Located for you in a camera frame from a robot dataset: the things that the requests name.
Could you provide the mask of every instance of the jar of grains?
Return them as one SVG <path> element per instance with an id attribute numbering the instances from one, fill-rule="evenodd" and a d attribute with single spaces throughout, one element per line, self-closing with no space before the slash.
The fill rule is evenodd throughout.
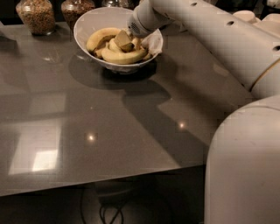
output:
<path id="1" fill-rule="evenodd" d="M 61 11 L 71 31 L 74 30 L 74 25 L 78 18 L 95 9 L 95 2 L 92 0 L 66 0 L 61 5 Z"/>
<path id="2" fill-rule="evenodd" d="M 53 5 L 49 0 L 20 0 L 16 11 L 33 35 L 49 35 L 54 32 Z"/>

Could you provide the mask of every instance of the glossy table surface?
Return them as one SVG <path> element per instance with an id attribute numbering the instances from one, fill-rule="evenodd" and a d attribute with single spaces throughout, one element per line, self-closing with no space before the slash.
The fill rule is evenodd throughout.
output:
<path id="1" fill-rule="evenodd" d="M 0 25 L 0 196 L 206 162 L 221 121 L 252 96 L 187 31 L 131 75 L 93 62 L 65 23 Z"/>

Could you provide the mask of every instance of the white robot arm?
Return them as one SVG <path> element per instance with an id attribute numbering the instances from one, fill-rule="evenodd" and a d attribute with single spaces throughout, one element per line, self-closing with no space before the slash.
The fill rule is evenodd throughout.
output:
<path id="1" fill-rule="evenodd" d="M 280 39 L 202 0 L 144 0 L 129 21 L 145 37 L 181 22 L 253 96 L 280 94 Z"/>
<path id="2" fill-rule="evenodd" d="M 182 22 L 255 101 L 216 131 L 206 162 L 205 223 L 280 220 L 280 38 L 202 0 L 144 0 L 129 21 L 145 37 Z"/>

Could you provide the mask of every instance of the bowl of bananas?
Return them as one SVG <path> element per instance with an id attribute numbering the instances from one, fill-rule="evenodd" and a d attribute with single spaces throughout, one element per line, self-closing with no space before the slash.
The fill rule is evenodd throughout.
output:
<path id="1" fill-rule="evenodd" d="M 154 60 L 163 47 L 160 30 L 146 38 L 134 37 L 126 28 L 132 10 L 101 7 L 83 14 L 73 35 L 81 50 L 114 73 L 133 74 Z"/>

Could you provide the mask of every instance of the white bowl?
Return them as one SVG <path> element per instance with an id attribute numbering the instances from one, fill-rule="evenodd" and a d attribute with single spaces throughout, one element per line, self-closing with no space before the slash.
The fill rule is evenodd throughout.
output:
<path id="1" fill-rule="evenodd" d="M 159 53 L 162 52 L 163 37 L 160 30 L 154 31 L 149 37 L 146 38 L 149 50 L 152 52 L 153 57 L 145 62 L 131 64 L 131 65 L 117 65 L 109 63 L 103 59 L 97 59 L 91 55 L 86 49 L 88 38 L 94 32 L 105 27 L 126 28 L 127 21 L 133 10 L 127 10 L 120 7 L 101 7 L 83 14 L 76 22 L 73 28 L 73 35 L 81 50 L 91 57 L 94 61 L 98 62 L 103 67 L 112 70 L 119 74 L 132 74 L 140 67 L 144 67 L 149 62 L 154 60 Z"/>

